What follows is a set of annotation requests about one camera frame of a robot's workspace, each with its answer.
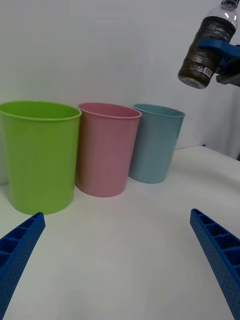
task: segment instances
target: plastic bucket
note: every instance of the plastic bucket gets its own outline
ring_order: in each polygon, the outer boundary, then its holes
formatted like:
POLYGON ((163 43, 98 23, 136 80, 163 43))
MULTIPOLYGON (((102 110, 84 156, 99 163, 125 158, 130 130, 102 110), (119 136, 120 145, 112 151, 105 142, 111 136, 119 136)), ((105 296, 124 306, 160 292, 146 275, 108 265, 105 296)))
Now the plastic bucket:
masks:
POLYGON ((135 104, 142 112, 129 177, 156 184, 165 180, 185 117, 181 111, 152 104, 135 104))
POLYGON ((79 108, 76 185, 91 196, 116 196, 127 184, 141 113, 106 103, 84 103, 79 108))
POLYGON ((9 193, 25 214, 51 214, 73 199, 81 112, 64 104, 0 105, 9 193))

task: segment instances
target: perforated blue plastic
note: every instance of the perforated blue plastic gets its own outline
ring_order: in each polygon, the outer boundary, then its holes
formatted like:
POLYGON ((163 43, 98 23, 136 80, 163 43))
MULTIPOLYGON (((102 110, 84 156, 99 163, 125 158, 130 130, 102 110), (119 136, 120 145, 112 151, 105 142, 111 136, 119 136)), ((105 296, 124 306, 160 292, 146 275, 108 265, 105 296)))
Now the perforated blue plastic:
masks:
POLYGON ((235 320, 240 320, 240 240, 197 209, 190 224, 235 320))
POLYGON ((0 240, 0 320, 44 228, 44 215, 39 212, 0 240))

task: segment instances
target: plastic bottle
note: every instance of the plastic bottle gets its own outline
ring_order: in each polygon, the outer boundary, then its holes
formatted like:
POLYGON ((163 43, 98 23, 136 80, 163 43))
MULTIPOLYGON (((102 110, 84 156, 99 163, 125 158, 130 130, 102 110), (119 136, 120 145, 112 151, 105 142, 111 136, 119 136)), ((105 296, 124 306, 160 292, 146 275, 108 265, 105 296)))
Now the plastic bottle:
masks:
POLYGON ((202 39, 213 38, 230 42, 238 26, 236 8, 240 0, 223 0, 203 19, 178 73, 180 81, 188 86, 204 89, 221 61, 212 51, 199 49, 202 39))

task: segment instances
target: bottle label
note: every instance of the bottle label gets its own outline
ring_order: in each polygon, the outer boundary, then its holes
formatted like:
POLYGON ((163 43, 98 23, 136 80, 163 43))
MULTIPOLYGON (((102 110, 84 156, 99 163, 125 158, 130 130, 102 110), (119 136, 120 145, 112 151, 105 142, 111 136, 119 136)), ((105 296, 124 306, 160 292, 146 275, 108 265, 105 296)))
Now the bottle label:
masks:
POLYGON ((211 76, 212 76, 212 71, 209 69, 209 68, 207 68, 207 67, 205 67, 204 69, 203 69, 203 73, 206 75, 206 76, 208 76, 208 78, 211 78, 211 76))

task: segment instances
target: white table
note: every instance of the white table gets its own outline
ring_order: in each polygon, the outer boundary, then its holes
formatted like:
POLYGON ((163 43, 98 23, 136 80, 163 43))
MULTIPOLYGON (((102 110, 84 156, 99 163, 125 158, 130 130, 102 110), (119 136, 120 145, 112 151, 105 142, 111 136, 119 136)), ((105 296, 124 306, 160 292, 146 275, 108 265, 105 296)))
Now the white table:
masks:
MULTIPOLYGON (((189 224, 198 208, 240 238, 240 162, 205 147, 175 152, 160 184, 78 189, 45 216, 4 320, 233 320, 189 224)), ((0 237, 29 216, 0 189, 0 237)))

